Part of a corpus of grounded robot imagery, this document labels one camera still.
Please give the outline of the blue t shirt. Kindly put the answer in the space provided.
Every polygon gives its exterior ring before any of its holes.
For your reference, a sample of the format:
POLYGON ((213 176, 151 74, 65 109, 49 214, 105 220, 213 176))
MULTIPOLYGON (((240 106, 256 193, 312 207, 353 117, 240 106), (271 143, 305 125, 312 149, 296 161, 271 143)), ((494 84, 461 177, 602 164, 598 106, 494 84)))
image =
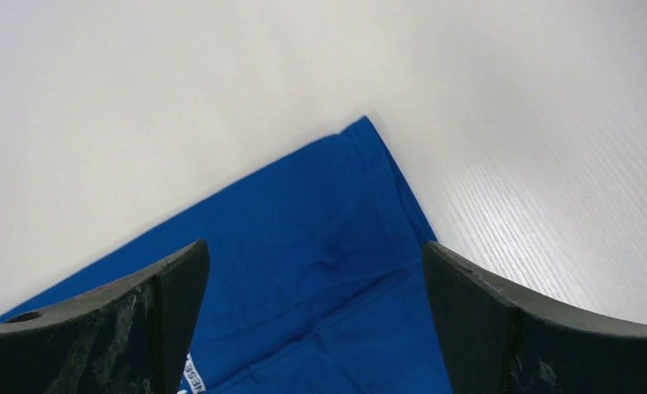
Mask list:
POLYGON ((14 308, 207 242, 182 393, 448 393, 421 249, 435 235, 367 117, 277 160, 14 308))

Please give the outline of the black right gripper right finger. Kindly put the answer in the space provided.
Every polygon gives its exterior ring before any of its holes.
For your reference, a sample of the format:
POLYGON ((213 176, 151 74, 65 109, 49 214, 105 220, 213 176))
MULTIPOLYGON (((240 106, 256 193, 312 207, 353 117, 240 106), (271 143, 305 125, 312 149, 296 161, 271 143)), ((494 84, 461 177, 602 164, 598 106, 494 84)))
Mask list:
POLYGON ((455 393, 647 393, 647 325, 555 300, 425 244, 426 294, 455 393))

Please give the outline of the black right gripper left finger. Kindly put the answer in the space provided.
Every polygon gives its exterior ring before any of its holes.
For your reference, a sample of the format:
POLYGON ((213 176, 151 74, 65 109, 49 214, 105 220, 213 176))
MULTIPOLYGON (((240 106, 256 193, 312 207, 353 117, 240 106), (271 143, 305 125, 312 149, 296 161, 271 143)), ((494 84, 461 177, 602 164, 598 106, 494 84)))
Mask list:
POLYGON ((0 323, 0 393, 175 393, 209 277, 196 241, 0 323))

